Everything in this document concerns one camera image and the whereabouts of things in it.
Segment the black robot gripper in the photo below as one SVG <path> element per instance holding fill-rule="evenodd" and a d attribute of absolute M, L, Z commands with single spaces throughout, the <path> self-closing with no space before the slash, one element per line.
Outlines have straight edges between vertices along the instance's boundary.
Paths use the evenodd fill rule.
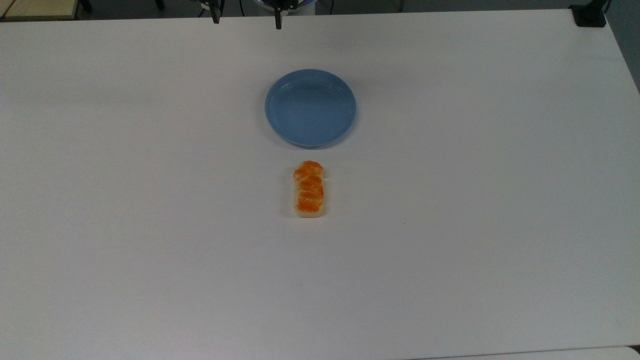
<path fill-rule="evenodd" d="M 202 5 L 210 6 L 210 13 L 213 23 L 219 24 L 221 20 L 221 9 L 225 0 L 199 0 Z M 266 9 L 274 9 L 275 27 L 282 29 L 282 9 L 297 9 L 297 0 L 254 0 L 258 6 Z"/>

